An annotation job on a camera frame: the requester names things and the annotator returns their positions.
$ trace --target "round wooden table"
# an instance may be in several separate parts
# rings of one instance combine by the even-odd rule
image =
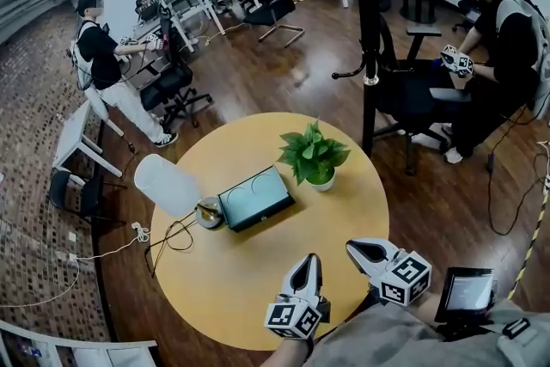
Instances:
[[[201,139],[177,167],[197,178],[203,197],[222,193],[277,161],[285,144],[280,134],[304,132],[313,121],[294,113],[239,119]],[[292,207],[239,233],[195,224],[189,229],[194,244],[188,251],[162,251],[156,276],[166,298],[185,321],[220,343],[248,350],[273,350],[280,344],[263,326],[267,305],[281,291],[284,275],[308,253],[321,258],[321,294],[332,303],[330,323],[321,324],[317,336],[348,318],[367,295],[368,279],[347,256],[345,243],[358,237],[388,238],[386,195],[359,146],[327,123],[319,127],[325,138],[351,150],[328,192],[319,193],[307,182],[297,186],[291,168],[277,163],[296,201]],[[174,220],[157,206],[151,242],[164,238]],[[185,232],[170,239],[177,248],[189,242]],[[159,251],[152,248],[153,261]]]

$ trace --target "lamp base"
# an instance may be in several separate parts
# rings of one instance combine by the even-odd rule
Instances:
[[[196,215],[197,223],[207,229],[215,229],[223,223],[218,198],[202,199],[197,205]]]

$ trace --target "white pants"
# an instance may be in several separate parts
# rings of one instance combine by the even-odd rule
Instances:
[[[153,143],[161,140],[164,134],[162,126],[144,109],[139,93],[128,82],[115,83],[98,90],[98,93],[104,102],[118,108]]]

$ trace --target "brick wall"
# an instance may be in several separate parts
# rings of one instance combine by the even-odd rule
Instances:
[[[65,117],[83,102],[64,51],[75,34],[70,5],[52,9],[0,46],[0,304],[37,303],[75,279],[68,253],[92,255],[90,229],[48,202],[52,159]],[[99,120],[87,127],[97,138]],[[84,157],[70,169],[91,175]],[[74,203],[77,189],[71,189]],[[69,242],[69,232],[77,235]],[[58,300],[30,308],[0,308],[4,320],[70,339],[107,340],[93,263],[81,264],[75,287]]]

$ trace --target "yellow and black striped tape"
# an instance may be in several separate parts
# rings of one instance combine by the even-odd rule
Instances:
[[[510,291],[510,294],[508,294],[508,299],[511,300],[514,294],[516,293],[517,286],[519,285],[519,281],[523,277],[523,273],[525,272],[525,267],[527,266],[527,262],[529,261],[529,258],[531,257],[531,254],[533,253],[533,247],[535,246],[535,242],[537,237],[539,236],[539,230],[541,229],[542,219],[544,218],[544,212],[547,208],[547,201],[548,201],[548,181],[544,183],[544,199],[542,200],[542,206],[541,206],[541,214],[539,214],[539,221],[536,224],[535,232],[533,233],[533,237],[531,238],[531,243],[529,244],[529,249],[527,250],[527,253],[525,254],[525,260],[523,261],[523,266],[521,271],[517,274],[516,282],[514,283],[514,287]]]

